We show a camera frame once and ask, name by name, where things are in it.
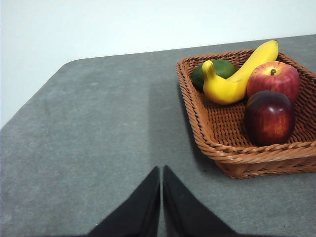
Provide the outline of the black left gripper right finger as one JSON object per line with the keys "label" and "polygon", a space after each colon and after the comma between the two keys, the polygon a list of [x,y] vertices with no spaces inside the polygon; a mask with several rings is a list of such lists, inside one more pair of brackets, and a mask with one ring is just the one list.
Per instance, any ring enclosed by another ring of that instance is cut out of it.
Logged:
{"label": "black left gripper right finger", "polygon": [[238,233],[205,207],[169,166],[163,168],[163,202],[180,237],[237,237]]}

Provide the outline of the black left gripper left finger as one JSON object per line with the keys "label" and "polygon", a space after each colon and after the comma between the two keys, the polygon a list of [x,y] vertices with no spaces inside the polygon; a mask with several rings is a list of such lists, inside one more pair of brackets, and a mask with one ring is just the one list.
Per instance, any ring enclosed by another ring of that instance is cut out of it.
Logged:
{"label": "black left gripper left finger", "polygon": [[160,214],[160,171],[154,167],[130,197],[89,237],[156,237]]}

